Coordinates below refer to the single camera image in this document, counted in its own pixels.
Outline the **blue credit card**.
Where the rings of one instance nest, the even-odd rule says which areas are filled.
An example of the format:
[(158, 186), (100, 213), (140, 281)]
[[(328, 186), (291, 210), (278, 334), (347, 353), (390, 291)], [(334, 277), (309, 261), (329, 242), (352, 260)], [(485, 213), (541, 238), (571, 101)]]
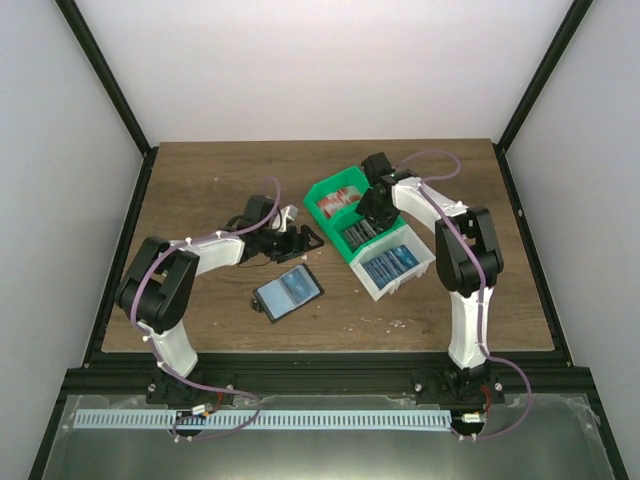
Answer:
[(307, 303), (321, 294), (319, 286), (303, 265), (289, 270), (281, 276), (280, 281), (296, 306)]

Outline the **black card holder wallet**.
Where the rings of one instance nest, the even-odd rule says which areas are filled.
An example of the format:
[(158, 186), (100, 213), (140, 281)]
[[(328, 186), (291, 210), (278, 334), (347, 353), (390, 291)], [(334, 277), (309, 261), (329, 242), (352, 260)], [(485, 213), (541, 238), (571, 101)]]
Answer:
[(310, 268), (306, 264), (300, 265), (303, 265), (307, 268), (311, 277), (319, 286), (321, 294), (311, 299), (307, 303), (296, 306), (292, 302), (291, 298), (289, 297), (280, 281), (281, 276), (287, 273), (289, 270), (279, 277), (275, 278), (274, 280), (271, 280), (268, 283), (258, 287), (253, 291), (254, 298), (251, 300), (250, 306), (254, 311), (264, 314), (271, 324), (279, 322), (281, 319), (301, 309), (305, 305), (325, 294), (324, 288), (321, 286)]

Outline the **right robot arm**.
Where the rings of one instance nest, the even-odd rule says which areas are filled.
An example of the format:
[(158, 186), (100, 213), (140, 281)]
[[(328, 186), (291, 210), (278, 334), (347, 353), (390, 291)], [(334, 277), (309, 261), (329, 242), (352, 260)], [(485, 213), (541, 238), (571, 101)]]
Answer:
[(359, 215), (389, 227), (407, 213), (434, 234), (436, 272), (450, 292), (452, 312), (444, 389), (451, 400), (468, 402), (489, 379), (489, 304), (504, 268), (491, 214), (444, 196), (418, 174), (394, 167), (382, 152), (367, 157), (361, 169), (368, 188)]

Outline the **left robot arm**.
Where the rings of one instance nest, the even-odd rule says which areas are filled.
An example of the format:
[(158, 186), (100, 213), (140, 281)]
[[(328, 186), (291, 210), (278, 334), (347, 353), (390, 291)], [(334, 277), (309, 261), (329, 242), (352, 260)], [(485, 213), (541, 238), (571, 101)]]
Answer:
[(280, 207), (278, 199), (253, 195), (241, 214), (211, 234), (143, 241), (116, 290), (115, 303), (150, 345), (158, 369), (171, 377), (170, 393), (181, 403), (196, 402), (205, 387), (184, 326), (195, 279), (257, 255), (282, 264), (322, 247), (323, 239), (308, 225), (295, 224), (296, 215), (293, 205)]

